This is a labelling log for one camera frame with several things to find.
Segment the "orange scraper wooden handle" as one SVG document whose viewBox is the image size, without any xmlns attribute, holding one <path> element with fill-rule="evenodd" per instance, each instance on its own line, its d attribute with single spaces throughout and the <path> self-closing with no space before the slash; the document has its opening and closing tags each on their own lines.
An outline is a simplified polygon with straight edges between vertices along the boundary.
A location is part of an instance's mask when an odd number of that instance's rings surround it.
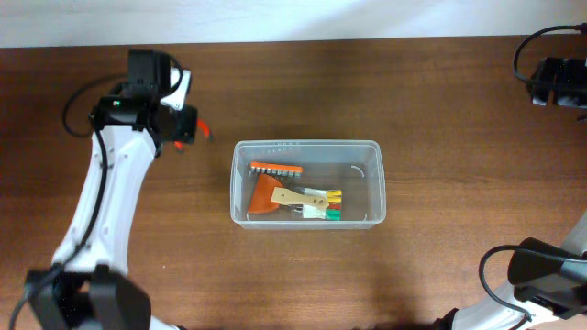
<svg viewBox="0 0 587 330">
<path fill-rule="evenodd" d="M 321 197 L 308 196 L 286 189 L 270 175 L 260 174 L 249 203 L 249 213 L 264 215 L 276 211 L 280 206 L 314 205 L 318 207 Z"/>
</svg>

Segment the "clear pack coloured plugs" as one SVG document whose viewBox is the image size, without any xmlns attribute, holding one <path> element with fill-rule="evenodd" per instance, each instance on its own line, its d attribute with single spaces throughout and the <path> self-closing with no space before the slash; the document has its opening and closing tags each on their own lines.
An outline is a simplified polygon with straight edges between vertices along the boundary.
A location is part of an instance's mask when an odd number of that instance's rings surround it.
<svg viewBox="0 0 587 330">
<path fill-rule="evenodd" d="M 318 190 L 313 188 L 300 188 L 299 192 L 308 196 L 321 197 L 318 207 L 314 205 L 294 205 L 293 214 L 303 219 L 316 220 L 341 220 L 342 191 Z"/>
</svg>

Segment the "orange socket rail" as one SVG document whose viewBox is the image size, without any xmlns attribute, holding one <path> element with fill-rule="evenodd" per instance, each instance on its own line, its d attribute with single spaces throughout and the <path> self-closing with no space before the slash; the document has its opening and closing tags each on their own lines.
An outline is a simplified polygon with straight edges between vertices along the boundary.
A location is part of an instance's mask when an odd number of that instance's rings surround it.
<svg viewBox="0 0 587 330">
<path fill-rule="evenodd" d="M 273 177 L 300 178 L 304 169 L 300 166 L 276 164 L 267 162 L 252 161 L 250 170 L 258 174 L 266 174 Z"/>
</svg>

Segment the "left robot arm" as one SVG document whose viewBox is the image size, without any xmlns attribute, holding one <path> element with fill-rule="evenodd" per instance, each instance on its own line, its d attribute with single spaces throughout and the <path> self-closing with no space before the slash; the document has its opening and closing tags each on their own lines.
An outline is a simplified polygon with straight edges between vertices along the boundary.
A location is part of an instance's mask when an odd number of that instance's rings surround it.
<svg viewBox="0 0 587 330">
<path fill-rule="evenodd" d="M 32 269 L 13 310 L 30 306 L 44 329 L 167 329 L 128 274 L 128 242 L 142 183 L 164 144 L 201 129 L 186 103 L 192 74 L 172 55 L 132 50 L 127 74 L 89 115 L 91 160 L 72 222 L 47 269 Z"/>
</svg>

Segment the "orange handled pliers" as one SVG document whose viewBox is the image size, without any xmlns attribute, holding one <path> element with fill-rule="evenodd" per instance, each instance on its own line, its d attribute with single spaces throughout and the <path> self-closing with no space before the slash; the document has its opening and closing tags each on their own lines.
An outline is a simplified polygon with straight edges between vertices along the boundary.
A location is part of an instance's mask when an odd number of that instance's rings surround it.
<svg viewBox="0 0 587 330">
<path fill-rule="evenodd" d="M 202 119 L 198 119 L 196 121 L 196 130 L 200 131 L 204 135 L 205 141 L 207 143 L 212 143 L 214 141 L 213 132 L 210 126 Z M 178 153 L 184 153 L 186 142 L 174 141 L 173 145 Z"/>
</svg>

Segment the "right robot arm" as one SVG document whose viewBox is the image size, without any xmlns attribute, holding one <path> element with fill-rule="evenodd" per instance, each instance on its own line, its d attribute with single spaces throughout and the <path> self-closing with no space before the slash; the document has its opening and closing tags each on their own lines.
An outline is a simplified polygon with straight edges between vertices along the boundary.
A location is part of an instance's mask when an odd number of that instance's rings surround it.
<svg viewBox="0 0 587 330">
<path fill-rule="evenodd" d="M 586 60 L 547 57 L 538 62 L 526 88 L 535 105 L 549 99 L 561 106 L 586 106 Z M 484 269 L 489 258 L 511 251 L 507 279 L 496 289 Z M 586 314 L 586 218 L 582 217 L 560 247 L 529 237 L 517 245 L 487 251 L 478 268 L 487 296 L 453 309 L 435 321 L 436 329 L 529 329 Z"/>
</svg>

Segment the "clear plastic container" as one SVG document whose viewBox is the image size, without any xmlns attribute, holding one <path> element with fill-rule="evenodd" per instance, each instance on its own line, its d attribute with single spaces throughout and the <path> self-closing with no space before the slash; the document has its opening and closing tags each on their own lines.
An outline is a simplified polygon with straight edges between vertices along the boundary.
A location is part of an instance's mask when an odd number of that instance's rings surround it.
<svg viewBox="0 0 587 330">
<path fill-rule="evenodd" d="M 268 214 L 250 214 L 249 203 L 259 174 L 252 161 L 300 166 L 300 178 L 273 177 L 296 193 L 300 188 L 341 190 L 340 221 L 303 219 L 291 206 Z M 230 214 L 244 229 L 370 229 L 386 217 L 382 153 L 373 140 L 245 140 L 234 149 L 230 180 Z"/>
</svg>

